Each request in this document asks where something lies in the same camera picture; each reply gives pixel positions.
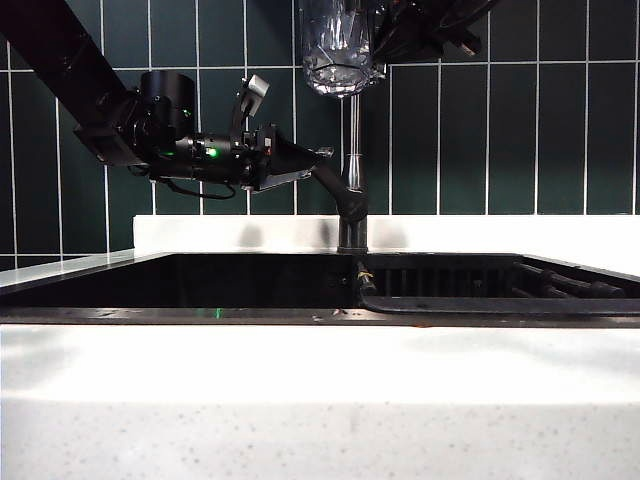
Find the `backsplash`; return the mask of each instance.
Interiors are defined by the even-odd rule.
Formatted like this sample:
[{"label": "backsplash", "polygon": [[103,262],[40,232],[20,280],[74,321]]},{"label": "backsplash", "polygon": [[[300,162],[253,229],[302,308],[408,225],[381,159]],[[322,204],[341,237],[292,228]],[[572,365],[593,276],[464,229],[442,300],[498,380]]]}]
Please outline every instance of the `backsplash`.
[{"label": "backsplash", "polygon": [[[241,78],[257,73],[271,90],[253,126],[334,146],[340,167],[349,104],[305,85],[291,0],[69,4],[126,85],[177,69],[197,82],[200,128],[226,131]],[[478,57],[452,47],[442,62],[391,66],[363,97],[371,213],[637,213],[637,19],[637,0],[503,0],[473,28]],[[200,201],[103,168],[0,45],[0,269],[130,248],[137,214],[334,213],[312,179]]]}]

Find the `white countertop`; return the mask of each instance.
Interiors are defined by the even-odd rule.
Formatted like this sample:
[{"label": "white countertop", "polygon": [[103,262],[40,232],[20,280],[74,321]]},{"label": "white countertop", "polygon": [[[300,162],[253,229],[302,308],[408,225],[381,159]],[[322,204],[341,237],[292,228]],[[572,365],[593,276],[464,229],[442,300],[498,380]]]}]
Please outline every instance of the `white countertop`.
[{"label": "white countertop", "polygon": [[1,334],[3,478],[640,475],[640,330]]}]

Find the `black sink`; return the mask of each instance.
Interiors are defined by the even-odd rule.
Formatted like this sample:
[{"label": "black sink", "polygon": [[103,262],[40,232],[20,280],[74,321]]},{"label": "black sink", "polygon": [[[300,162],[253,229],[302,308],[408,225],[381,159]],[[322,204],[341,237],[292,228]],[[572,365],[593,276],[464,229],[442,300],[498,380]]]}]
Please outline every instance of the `black sink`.
[{"label": "black sink", "polygon": [[174,254],[0,288],[0,306],[635,316],[640,279],[522,255]]}]

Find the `black cable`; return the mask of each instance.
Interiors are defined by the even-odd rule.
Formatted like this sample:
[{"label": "black cable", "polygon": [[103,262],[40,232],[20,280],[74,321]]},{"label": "black cable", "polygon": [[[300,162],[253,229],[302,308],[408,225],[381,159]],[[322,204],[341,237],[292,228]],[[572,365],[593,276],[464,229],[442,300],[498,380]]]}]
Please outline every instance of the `black cable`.
[{"label": "black cable", "polygon": [[173,182],[173,180],[169,178],[158,178],[157,181],[160,183],[164,183],[167,187],[169,187],[169,189],[171,189],[172,192],[180,193],[182,195],[189,195],[191,197],[206,198],[208,200],[229,200],[236,196],[236,190],[228,183],[223,183],[222,185],[227,187],[227,189],[231,193],[229,195],[216,195],[214,193],[200,193],[194,192],[192,190],[187,190],[186,188],[179,187]]}]

